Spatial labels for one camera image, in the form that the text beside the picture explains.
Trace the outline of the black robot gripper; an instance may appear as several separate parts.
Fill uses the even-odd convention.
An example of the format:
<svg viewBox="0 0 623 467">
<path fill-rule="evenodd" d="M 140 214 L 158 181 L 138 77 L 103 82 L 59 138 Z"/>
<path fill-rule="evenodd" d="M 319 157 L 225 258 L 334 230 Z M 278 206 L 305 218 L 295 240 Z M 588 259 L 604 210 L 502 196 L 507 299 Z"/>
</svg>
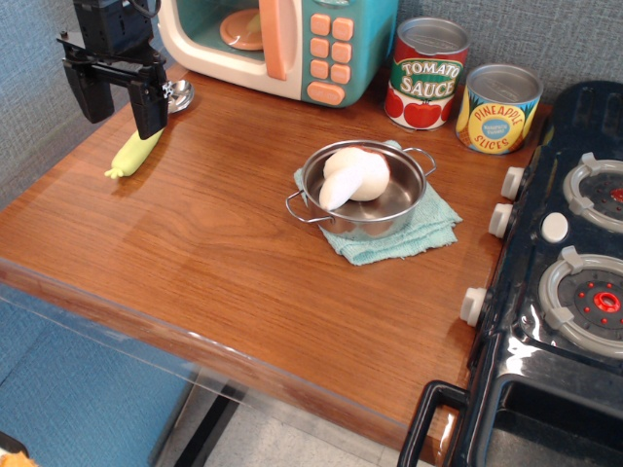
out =
<svg viewBox="0 0 623 467">
<path fill-rule="evenodd" d="M 139 138 L 167 125 L 163 89 L 165 59 L 151 45 L 152 19 L 146 1 L 75 1 L 77 32 L 60 33 L 63 68 L 84 116 L 98 124 L 114 113 L 110 84 L 129 84 Z"/>
</svg>

